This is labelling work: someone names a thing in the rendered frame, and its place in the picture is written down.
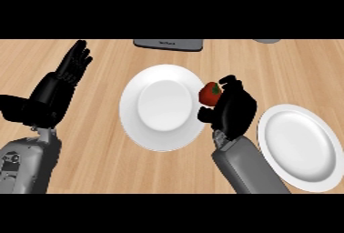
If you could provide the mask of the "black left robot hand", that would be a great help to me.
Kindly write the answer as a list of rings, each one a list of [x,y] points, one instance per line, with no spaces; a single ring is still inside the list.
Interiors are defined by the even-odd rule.
[[[5,120],[30,127],[55,128],[63,121],[76,87],[94,60],[86,41],[79,40],[66,54],[60,67],[40,80],[29,98],[0,95]]]

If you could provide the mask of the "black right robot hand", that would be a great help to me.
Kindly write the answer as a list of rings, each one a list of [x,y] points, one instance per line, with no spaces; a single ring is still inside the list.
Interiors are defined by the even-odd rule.
[[[201,107],[198,119],[221,130],[228,139],[243,136],[257,112],[257,101],[244,89],[243,81],[234,75],[225,76],[219,83],[224,86],[215,108]]]

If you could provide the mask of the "white round plate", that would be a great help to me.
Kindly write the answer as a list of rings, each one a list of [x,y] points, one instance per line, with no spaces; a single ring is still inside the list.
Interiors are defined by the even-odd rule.
[[[175,151],[198,137],[200,91],[204,83],[182,66],[151,66],[130,79],[119,114],[128,136],[145,149]]]
[[[343,147],[333,128],[306,108],[272,106],[257,125],[265,159],[280,177],[308,192],[331,190],[344,178]]]

